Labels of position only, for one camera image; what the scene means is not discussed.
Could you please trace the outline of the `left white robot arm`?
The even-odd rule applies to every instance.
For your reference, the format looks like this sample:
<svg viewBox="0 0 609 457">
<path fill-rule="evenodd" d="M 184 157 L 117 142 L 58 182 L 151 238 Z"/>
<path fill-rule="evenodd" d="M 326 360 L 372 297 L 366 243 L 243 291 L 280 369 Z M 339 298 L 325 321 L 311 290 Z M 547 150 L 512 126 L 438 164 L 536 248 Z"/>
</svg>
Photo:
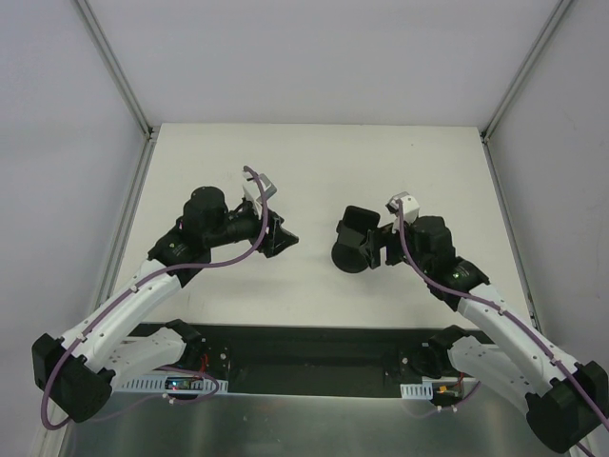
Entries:
<svg viewBox="0 0 609 457">
<path fill-rule="evenodd" d="M 229 260 L 235 265 L 255 251 L 272 258 L 298 243 L 296 235 L 283 229 L 283 218 L 268 206 L 276 192 L 272 183 L 264 177 L 249 179 L 243 191 L 242 202 L 229 209 L 220 189 L 195 189 L 175 225 L 121 289 L 61 336 L 45 333 L 34 342 L 34 381 L 43 392 L 40 415 L 46 429 L 65 426 L 50 421 L 50 403 L 67 420 L 82 423 L 100 411 L 116 388 L 156 368 L 205 374 L 203 337 L 180 319 L 136 342 L 127 338 L 202 270 L 226 265 L 212 262 L 214 248 L 248 241 L 246 253 Z"/>
</svg>

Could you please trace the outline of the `black phone stand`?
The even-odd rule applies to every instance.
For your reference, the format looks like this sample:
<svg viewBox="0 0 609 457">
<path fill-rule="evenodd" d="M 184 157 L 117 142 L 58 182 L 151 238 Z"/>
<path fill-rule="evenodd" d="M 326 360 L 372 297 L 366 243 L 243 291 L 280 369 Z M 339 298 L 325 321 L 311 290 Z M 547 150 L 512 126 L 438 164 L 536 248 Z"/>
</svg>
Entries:
<svg viewBox="0 0 609 457">
<path fill-rule="evenodd" d="M 366 242 L 366 232 L 357 231 L 341 220 L 336 228 L 337 239 L 331 249 L 331 259 L 336 268 L 349 274 L 369 268 L 361 246 Z"/>
</svg>

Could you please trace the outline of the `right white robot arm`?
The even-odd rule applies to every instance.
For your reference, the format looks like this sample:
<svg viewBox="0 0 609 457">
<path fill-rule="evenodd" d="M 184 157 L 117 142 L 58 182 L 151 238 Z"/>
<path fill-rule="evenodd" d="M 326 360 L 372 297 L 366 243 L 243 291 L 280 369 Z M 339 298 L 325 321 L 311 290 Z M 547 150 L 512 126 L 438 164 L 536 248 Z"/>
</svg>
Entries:
<svg viewBox="0 0 609 457">
<path fill-rule="evenodd" d="M 360 250 L 369 266 L 407 263 L 429 291 L 492 341 L 490 346 L 459 328 L 444 333 L 428 351 L 439 375 L 454 370 L 473 376 L 521 413 L 549 449 L 565 453 L 597 427 L 608 425 L 608 374 L 582 363 L 519 318 L 489 278 L 457 255 L 439 216 L 412 222 L 402 217 L 365 233 Z"/>
</svg>

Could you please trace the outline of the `black smartphone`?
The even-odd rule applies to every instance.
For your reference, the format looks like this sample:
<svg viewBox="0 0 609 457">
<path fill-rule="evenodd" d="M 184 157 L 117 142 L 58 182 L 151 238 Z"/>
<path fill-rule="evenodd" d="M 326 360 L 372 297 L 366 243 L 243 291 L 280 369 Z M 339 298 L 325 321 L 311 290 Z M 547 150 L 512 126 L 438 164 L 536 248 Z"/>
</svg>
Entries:
<svg viewBox="0 0 609 457">
<path fill-rule="evenodd" d="M 337 226 L 335 245 L 339 248 L 359 250 L 366 242 L 368 232 L 378 227 L 380 219 L 381 215 L 376 211 L 347 206 Z"/>
</svg>

